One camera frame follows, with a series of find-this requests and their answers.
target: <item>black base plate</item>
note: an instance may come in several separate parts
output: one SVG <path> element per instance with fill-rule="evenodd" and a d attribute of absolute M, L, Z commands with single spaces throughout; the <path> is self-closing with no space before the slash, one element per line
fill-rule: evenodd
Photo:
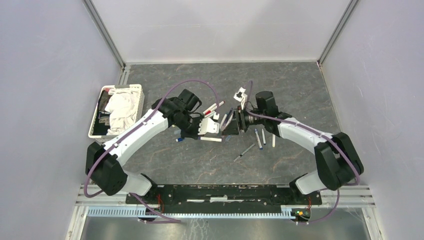
<path fill-rule="evenodd" d="M 164 213 L 170 214 L 281 213 L 281 205 L 308 205 L 308 197 L 312 205 L 323 203 L 317 191 L 294 199 L 288 185 L 165 184 L 150 189 L 148 195 L 141 198 L 148 204 L 158 204 L 159 195 L 164 204 Z M 140 204 L 133 196 L 127 196 L 125 203 Z"/>

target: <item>marble work surface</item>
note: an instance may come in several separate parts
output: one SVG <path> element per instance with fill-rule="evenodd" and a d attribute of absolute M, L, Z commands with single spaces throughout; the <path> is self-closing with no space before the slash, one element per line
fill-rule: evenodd
<path fill-rule="evenodd" d="M 272 91 L 280 111 L 318 130 L 340 131 L 315 62 L 132 65 L 127 83 L 142 85 L 144 114 L 172 85 L 187 79 L 206 80 L 216 88 L 219 97 L 226 101 L 220 110 L 222 116 L 238 105 L 233 99 L 234 93 L 248 80 L 253 80 L 253 101 L 257 92 Z M 212 91 L 196 82 L 177 88 L 170 97 L 177 96 L 184 88 L 203 102 L 201 111 L 215 102 Z M 254 146 L 234 162 L 241 152 L 257 142 L 253 127 L 222 143 L 191 138 L 176 142 L 179 137 L 176 130 L 171 127 L 155 136 L 124 168 L 144 173 L 158 184 L 288 184 L 316 169 L 312 153 L 282 138 L 277 138 L 272 148 L 272 135 L 268 132 L 265 133 L 268 144 L 263 150 Z"/>

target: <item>plastic basket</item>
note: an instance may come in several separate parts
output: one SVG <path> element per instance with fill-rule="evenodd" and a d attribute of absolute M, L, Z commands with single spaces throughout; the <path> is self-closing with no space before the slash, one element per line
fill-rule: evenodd
<path fill-rule="evenodd" d="M 98 99 L 100 99 L 100 96 L 102 94 L 102 91 L 104 89 L 131 89 L 138 93 L 138 106 L 137 106 L 137 112 L 135 114 L 135 122 L 140 120 L 142 118 L 142 111 L 143 111 L 143 103 L 145 101 L 145 95 L 143 93 L 143 88 L 140 84 L 129 84 L 129 85 L 107 85 L 101 88 L 100 94 L 98 95 Z M 91 120 L 90 130 L 88 131 L 88 137 L 91 139 L 96 140 L 97 142 L 104 143 L 107 142 L 113 138 L 115 138 L 117 135 L 93 135 L 93 128 L 94 123 L 96 119 L 96 113 L 97 113 L 97 103 L 95 105 L 94 114 Z"/>

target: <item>white cloth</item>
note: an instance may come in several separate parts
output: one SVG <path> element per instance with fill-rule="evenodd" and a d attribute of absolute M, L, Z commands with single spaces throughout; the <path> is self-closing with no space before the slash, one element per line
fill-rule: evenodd
<path fill-rule="evenodd" d="M 110 89 L 112 95 L 104 109 L 110 113 L 106 135 L 119 135 L 136 122 L 138 93 L 129 89 Z"/>

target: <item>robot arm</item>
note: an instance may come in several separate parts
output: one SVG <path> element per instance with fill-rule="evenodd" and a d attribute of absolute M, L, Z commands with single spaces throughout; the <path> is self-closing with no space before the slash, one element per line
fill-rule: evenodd
<path fill-rule="evenodd" d="M 222 134 L 237 135 L 239 132 L 246 132 L 250 125 L 260 124 L 268 132 L 291 140 L 314 154 L 317 170 L 300 176 L 289 184 L 297 196 L 304 196 L 322 189 L 335 191 L 355 178 L 353 170 L 345 159 L 323 136 L 337 144 L 359 175 L 364 172 L 361 160 L 347 134 L 343 132 L 338 134 L 322 132 L 299 122 L 290 114 L 280 112 L 271 91 L 258 92 L 255 96 L 257 108 L 248 111 L 246 107 L 243 107 L 243 102 L 246 101 L 247 97 L 244 91 L 241 88 L 234 95 L 234 98 L 240 101 L 242 105 L 235 110 L 233 119 Z M 254 115 L 283 121 L 260 118 Z"/>
<path fill-rule="evenodd" d="M 165 99 L 158 111 L 145 122 L 158 105 L 157 100 L 152 108 L 129 129 L 112 140 L 99 145 L 93 142 L 87 149 L 86 174 L 90 171 L 98 158 L 112 147 L 105 155 L 91 175 L 91 179 L 109 196 L 119 191 L 137 193 L 144 196 L 152 187 L 152 181 L 140 172 L 129 172 L 123 169 L 128 159 L 154 136 L 176 125 L 181 129 L 182 138 L 198 139 L 206 133 L 218 133 L 219 124 L 202 115 L 192 117 L 192 110 L 198 104 L 199 98 L 187 89 L 178 97 Z"/>
<path fill-rule="evenodd" d="M 236 96 L 243 102 L 243 94 L 236 93 Z M 114 147 L 101 160 L 99 165 L 93 171 L 91 179 L 109 196 L 119 191 L 136 193 L 139 196 L 146 195 L 153 181 L 147 176 L 123 170 L 130 156 L 141 148 L 147 141 L 158 133 L 164 131 L 172 125 L 181 129 L 182 138 L 198 139 L 206 132 L 217 133 L 219 124 L 210 118 L 203 118 L 202 115 L 192 117 L 192 109 L 202 102 L 192 92 L 184 89 L 178 97 L 165 99 L 158 111 L 148 122 L 144 122 L 147 116 L 153 113 L 159 100 L 156 101 L 152 109 L 136 122 L 130 129 L 126 130 L 116 138 L 106 142 L 103 145 L 92 143 L 87 150 L 86 174 L 90 171 L 97 159 L 105 153 L 110 147 Z M 311 127 L 318 135 L 306 130 L 304 124 L 301 124 L 291 115 L 280 112 L 275 103 L 274 95 L 270 91 L 262 91 L 256 94 L 257 108 L 248 112 L 245 107 L 238 106 L 230 119 L 230 123 L 222 132 L 223 135 L 238 135 L 240 132 L 246 132 L 250 125 L 261 124 L 264 128 L 281 138 L 291 140 L 309 152 L 315 155 L 317 170 L 298 177 L 289 185 L 295 196 L 301 197 L 317 190 L 328 188 L 337 190 L 349 181 L 355 178 L 352 169 L 342 159 L 333 146 L 321 136 L 332 139 L 333 142 L 348 156 L 353 166 L 359 174 L 362 174 L 364 167 L 355 151 L 355 148 L 345 133 L 331 134 L 322 132 Z M 267 116 L 285 120 L 279 122 L 273 119 L 256 117 L 252 114 Z M 119 141 L 124 135 L 132 132 L 123 141 Z"/>

